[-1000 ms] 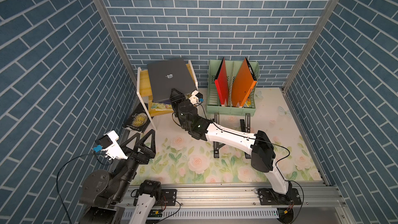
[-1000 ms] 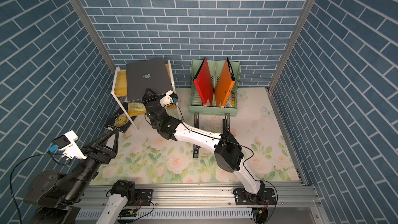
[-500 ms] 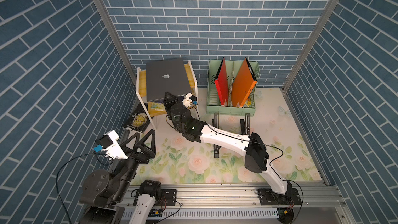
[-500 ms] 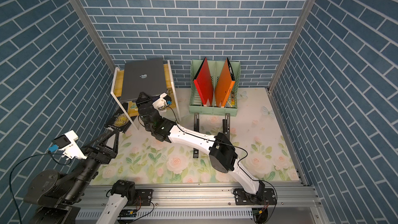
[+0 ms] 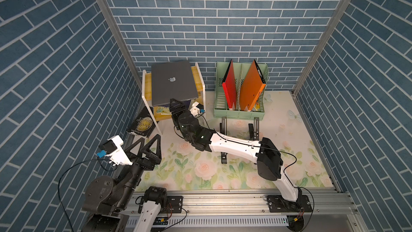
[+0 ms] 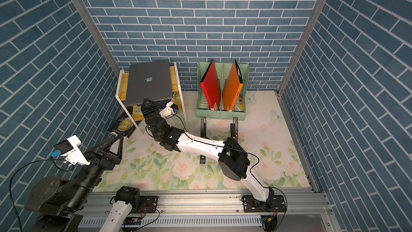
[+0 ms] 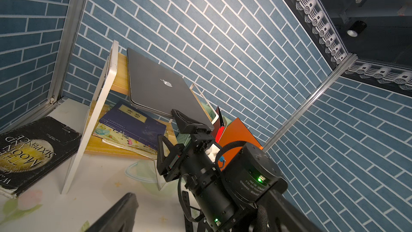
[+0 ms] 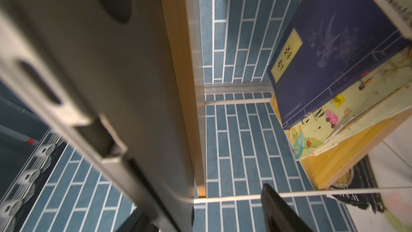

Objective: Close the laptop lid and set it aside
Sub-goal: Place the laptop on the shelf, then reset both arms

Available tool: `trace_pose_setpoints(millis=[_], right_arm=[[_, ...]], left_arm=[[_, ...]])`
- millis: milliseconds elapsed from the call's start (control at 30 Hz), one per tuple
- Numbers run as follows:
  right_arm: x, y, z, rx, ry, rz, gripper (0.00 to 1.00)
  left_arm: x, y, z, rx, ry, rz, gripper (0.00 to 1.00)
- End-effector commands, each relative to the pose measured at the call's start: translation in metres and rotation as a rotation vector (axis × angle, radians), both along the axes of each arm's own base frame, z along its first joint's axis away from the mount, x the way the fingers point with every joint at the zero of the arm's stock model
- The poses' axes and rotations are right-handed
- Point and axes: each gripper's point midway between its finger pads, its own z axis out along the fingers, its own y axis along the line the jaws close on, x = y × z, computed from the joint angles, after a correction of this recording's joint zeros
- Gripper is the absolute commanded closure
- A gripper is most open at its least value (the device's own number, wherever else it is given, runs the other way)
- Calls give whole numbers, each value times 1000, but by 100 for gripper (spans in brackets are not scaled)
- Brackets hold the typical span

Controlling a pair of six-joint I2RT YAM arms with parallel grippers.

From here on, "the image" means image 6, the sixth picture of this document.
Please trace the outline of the grey laptop computer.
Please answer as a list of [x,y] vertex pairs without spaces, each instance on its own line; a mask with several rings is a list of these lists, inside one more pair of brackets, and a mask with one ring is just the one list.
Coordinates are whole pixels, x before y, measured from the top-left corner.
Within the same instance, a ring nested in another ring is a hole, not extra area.
[[125,106],[142,105],[148,98],[154,102],[173,96],[170,66],[167,60],[141,62],[129,68]]

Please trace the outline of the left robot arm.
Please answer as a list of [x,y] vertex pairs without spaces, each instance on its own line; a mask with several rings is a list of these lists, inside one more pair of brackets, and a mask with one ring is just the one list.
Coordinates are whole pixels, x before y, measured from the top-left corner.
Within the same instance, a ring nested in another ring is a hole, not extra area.
[[80,139],[73,135],[55,145],[70,165],[81,165],[72,180],[47,176],[32,188],[24,208],[39,216],[32,232],[76,232],[82,220],[78,211],[84,208],[89,195],[101,182],[105,171],[112,171],[122,161],[122,135],[106,138],[86,153],[79,149]]

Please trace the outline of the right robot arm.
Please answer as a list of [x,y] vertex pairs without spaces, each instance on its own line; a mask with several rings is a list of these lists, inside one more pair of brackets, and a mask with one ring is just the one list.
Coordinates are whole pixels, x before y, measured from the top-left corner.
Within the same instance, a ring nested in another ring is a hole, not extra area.
[[255,201],[272,205],[274,190],[265,185],[252,170],[249,160],[251,154],[244,151],[232,137],[224,141],[209,140],[170,126],[166,118],[173,116],[176,108],[176,104],[169,102],[160,110],[154,101],[148,98],[143,100],[141,111],[154,140],[168,151],[199,154],[217,161],[223,174],[229,179],[240,181],[252,193]]

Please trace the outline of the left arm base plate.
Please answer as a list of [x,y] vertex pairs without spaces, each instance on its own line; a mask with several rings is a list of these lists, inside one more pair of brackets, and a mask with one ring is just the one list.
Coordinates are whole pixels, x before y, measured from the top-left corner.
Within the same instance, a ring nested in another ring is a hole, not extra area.
[[140,204],[138,205],[138,212],[140,214],[154,214],[156,213],[159,196],[146,195],[141,196]]

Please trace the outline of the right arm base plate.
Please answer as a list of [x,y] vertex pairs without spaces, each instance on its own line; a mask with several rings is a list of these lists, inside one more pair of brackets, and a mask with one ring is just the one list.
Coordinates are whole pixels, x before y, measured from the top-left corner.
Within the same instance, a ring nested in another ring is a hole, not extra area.
[[258,201],[252,195],[243,195],[241,201],[245,213],[284,213],[286,211],[286,201],[282,195],[274,195],[272,200],[266,202]]

